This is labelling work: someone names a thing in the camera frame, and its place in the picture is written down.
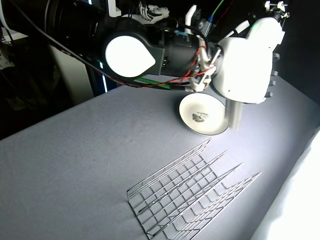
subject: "robotic arm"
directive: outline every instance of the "robotic arm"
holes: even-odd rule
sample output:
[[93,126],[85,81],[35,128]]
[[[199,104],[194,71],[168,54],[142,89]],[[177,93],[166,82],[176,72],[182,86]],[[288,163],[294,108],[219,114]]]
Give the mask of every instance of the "robotic arm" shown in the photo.
[[289,17],[282,1],[267,1],[265,7],[267,17],[257,20],[246,38],[232,35],[249,26],[242,23],[217,44],[208,43],[188,24],[182,27],[194,34],[142,25],[129,17],[108,17],[79,0],[0,0],[0,20],[7,29],[52,37],[51,44],[57,40],[80,60],[81,56],[99,60],[103,72],[94,69],[132,87],[167,89],[163,83],[135,81],[147,74],[177,77],[166,84],[187,92],[202,92],[213,80],[215,90],[227,99],[229,125],[236,129],[242,103],[265,100],[273,50],[284,36],[280,22]]

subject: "wire grid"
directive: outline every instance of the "wire grid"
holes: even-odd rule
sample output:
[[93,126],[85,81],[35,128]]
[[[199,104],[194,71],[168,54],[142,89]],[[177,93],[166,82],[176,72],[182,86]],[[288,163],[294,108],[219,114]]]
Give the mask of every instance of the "wire grid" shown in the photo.
[[223,184],[241,164],[217,176],[201,153],[210,139],[127,191],[128,201],[147,237],[194,238],[252,182],[248,178],[227,188]]

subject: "green cable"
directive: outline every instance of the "green cable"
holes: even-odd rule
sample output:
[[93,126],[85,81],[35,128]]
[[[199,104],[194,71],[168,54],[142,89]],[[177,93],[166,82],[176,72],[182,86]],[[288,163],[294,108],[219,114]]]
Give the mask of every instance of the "green cable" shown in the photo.
[[219,3],[219,5],[215,8],[215,10],[212,13],[212,16],[216,14],[216,11],[218,10],[218,8],[220,7],[220,5],[224,2],[224,0],[221,0],[221,2]]
[[[154,84],[154,85],[160,83],[158,81],[154,81],[154,80],[143,78],[143,77],[140,77],[140,78],[136,79],[136,81],[140,81],[140,82],[143,82],[143,83],[146,83],[146,84]],[[165,89],[171,89],[169,84],[164,84],[164,85],[161,85],[159,87],[162,87],[162,88],[165,88]]]

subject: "metal rack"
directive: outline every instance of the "metal rack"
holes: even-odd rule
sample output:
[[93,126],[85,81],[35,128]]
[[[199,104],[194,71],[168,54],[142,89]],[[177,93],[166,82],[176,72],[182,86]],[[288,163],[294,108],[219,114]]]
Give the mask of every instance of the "metal rack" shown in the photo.
[[226,187],[237,165],[216,175],[200,155],[210,139],[191,149],[127,191],[129,204],[148,239],[191,240],[221,213],[260,173]]

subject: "table surface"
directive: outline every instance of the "table surface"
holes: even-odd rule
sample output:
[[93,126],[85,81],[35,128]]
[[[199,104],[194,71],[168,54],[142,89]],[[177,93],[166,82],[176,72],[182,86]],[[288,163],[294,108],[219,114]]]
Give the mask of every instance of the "table surface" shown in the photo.
[[[263,173],[197,239],[249,239],[320,124],[319,106],[283,79],[272,91],[203,153],[228,151],[218,171],[244,162],[239,180]],[[2,140],[0,239],[146,240],[126,191],[209,138],[182,123],[187,94],[123,86]]]

